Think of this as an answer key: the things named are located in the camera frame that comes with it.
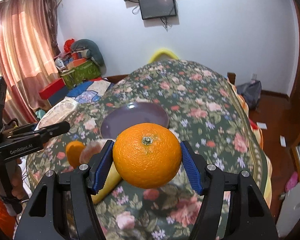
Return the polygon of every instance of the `white card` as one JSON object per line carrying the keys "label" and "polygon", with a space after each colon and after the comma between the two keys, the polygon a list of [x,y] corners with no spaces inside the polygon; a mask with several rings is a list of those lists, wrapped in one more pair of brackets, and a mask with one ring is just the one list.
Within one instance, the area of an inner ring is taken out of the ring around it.
{"label": "white card", "polygon": [[284,138],[284,136],[280,135],[280,144],[282,147],[286,147],[286,139]]}
{"label": "white card", "polygon": [[264,122],[257,122],[260,129],[267,130],[267,125]]}

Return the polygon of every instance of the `floral tablecloth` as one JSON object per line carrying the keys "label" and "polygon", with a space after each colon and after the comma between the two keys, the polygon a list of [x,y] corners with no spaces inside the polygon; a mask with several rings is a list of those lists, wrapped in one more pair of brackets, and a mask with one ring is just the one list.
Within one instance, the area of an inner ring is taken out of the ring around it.
{"label": "floral tablecloth", "polygon": [[[197,154],[223,171],[248,170],[262,193],[268,176],[267,160],[230,84],[220,74],[196,62],[164,61],[146,65],[109,90],[97,103],[81,105],[65,120],[69,133],[50,141],[44,152],[30,155],[28,174],[36,187],[45,171],[72,170],[64,149],[68,142],[85,144],[101,138],[103,119],[115,108],[130,103],[154,102],[170,118],[170,129],[188,140]],[[222,238],[229,208],[224,195],[218,230]],[[96,213],[107,239],[186,239],[198,215],[202,197],[191,189],[185,170],[167,185],[143,190],[122,181]]]}

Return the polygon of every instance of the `plate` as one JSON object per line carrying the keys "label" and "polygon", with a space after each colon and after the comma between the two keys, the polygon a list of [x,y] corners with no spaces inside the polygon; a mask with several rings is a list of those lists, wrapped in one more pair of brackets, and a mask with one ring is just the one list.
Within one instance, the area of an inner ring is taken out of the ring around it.
{"label": "plate", "polygon": [[133,102],[111,112],[103,120],[100,133],[103,138],[115,139],[127,128],[145,122],[168,128],[169,117],[166,111],[157,104]]}

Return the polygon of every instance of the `blue gripper pad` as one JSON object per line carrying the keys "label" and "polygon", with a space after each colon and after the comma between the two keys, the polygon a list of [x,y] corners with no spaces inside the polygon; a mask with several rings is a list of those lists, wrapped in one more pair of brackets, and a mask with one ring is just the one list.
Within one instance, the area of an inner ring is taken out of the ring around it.
{"label": "blue gripper pad", "polygon": [[113,145],[114,145],[114,141],[112,141],[109,147],[107,148],[106,153],[103,156],[102,160],[100,161],[100,164],[95,173],[96,180],[93,189],[95,190],[96,193],[98,193],[99,190],[103,189],[103,186],[105,185],[106,179],[108,177],[108,173],[110,171],[113,162],[113,157],[112,157]]}
{"label": "blue gripper pad", "polygon": [[203,188],[201,186],[201,175],[194,164],[193,159],[191,158],[188,149],[184,145],[183,142],[180,143],[182,150],[182,163],[186,170],[186,174],[188,176],[191,188],[196,191],[199,195],[202,195]]}

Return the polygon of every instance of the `red plastic bag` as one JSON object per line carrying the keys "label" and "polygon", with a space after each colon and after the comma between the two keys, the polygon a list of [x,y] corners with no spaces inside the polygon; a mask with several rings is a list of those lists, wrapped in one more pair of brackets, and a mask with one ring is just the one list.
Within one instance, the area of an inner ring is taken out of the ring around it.
{"label": "red plastic bag", "polygon": [[66,41],[65,45],[63,46],[63,49],[65,50],[65,52],[70,52],[70,47],[71,47],[72,43],[74,43],[74,39]]}

